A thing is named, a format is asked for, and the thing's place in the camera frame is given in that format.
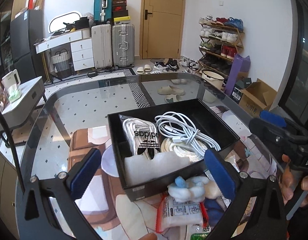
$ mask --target blue clamp pad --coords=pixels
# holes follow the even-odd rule
[[[94,148],[94,151],[71,181],[70,191],[73,200],[80,199],[84,195],[101,162],[100,150]]]
[[[272,114],[269,111],[266,111],[266,110],[261,111],[260,118],[278,127],[281,127],[281,128],[286,127],[286,122],[283,117],[277,114]]]
[[[215,182],[220,188],[223,196],[231,201],[235,198],[235,182],[227,172],[222,163],[217,159],[211,150],[206,150],[204,155],[206,167],[211,172]]]

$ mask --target white kettle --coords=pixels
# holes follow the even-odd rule
[[[10,71],[7,75],[5,75],[1,79],[2,84],[4,85],[5,89],[8,90],[12,85],[17,85],[17,88],[19,88],[20,85],[20,78],[18,75],[17,69],[14,69],[13,71]]]

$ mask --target white pot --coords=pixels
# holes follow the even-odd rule
[[[202,78],[215,86],[217,89],[221,90],[224,77],[221,75],[213,72],[213,71],[203,71],[202,72]],[[213,103],[216,100],[216,97],[209,91],[205,91],[203,101],[206,101],[207,103]]]

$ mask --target blue cotton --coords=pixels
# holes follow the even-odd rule
[[[189,184],[181,176],[178,176],[175,179],[175,184],[177,185],[177,187],[180,187],[180,188],[188,188],[189,187]]]

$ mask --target white table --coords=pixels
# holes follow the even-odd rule
[[[32,112],[42,97],[45,102],[47,101],[44,95],[45,87],[42,77],[36,77],[20,84],[19,89],[22,92],[21,97],[13,103],[8,103],[2,112],[11,130],[23,126],[28,120],[34,123],[35,120],[31,120]],[[0,124],[0,134],[3,131],[4,129]],[[5,138],[3,136],[1,137],[8,146],[8,142]]]

